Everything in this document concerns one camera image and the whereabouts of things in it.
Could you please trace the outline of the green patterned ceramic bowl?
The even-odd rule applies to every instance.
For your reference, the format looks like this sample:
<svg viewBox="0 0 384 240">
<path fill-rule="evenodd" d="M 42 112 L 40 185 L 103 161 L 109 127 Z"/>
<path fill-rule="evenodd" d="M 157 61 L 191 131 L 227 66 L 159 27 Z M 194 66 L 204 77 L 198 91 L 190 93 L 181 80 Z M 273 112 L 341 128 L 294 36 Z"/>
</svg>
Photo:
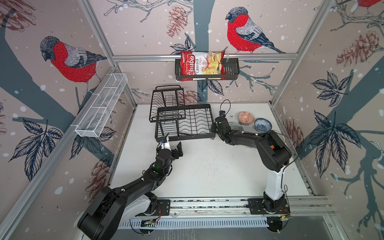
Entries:
<svg viewBox="0 0 384 240">
<path fill-rule="evenodd" d="M 243 125 L 239 122 L 229 122 L 229 125 L 232 131 L 240 131 L 240 132 L 244 131 Z"/>
</svg>

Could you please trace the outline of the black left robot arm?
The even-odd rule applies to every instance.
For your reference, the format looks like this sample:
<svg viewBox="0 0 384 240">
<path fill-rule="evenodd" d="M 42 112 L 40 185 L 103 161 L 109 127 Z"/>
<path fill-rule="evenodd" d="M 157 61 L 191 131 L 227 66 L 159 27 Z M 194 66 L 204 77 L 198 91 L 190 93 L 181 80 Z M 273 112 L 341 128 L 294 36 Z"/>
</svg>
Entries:
<svg viewBox="0 0 384 240">
<path fill-rule="evenodd" d="M 171 149 L 168 143 L 157 147 L 156 160 L 135 181 L 111 189 L 102 188 L 77 223 L 91 240 L 110 240 L 122 219 L 156 212 L 157 196 L 153 194 L 172 172 L 172 163 L 184 155 L 182 143 Z"/>
</svg>

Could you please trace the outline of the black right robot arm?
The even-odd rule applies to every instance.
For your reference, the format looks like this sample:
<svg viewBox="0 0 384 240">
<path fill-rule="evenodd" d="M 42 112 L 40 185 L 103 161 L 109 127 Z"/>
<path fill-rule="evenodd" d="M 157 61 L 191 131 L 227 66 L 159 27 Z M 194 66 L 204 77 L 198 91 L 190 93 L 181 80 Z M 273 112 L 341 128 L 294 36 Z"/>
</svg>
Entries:
<svg viewBox="0 0 384 240">
<path fill-rule="evenodd" d="M 289 165 L 292 153 L 277 132 L 250 133 L 233 130 L 225 111 L 219 111 L 211 126 L 211 132 L 231 146 L 246 146 L 258 150 L 264 166 L 268 169 L 267 185 L 263 193 L 263 206 L 267 213 L 283 210 L 290 212 L 289 203 L 283 189 L 283 174 Z"/>
</svg>

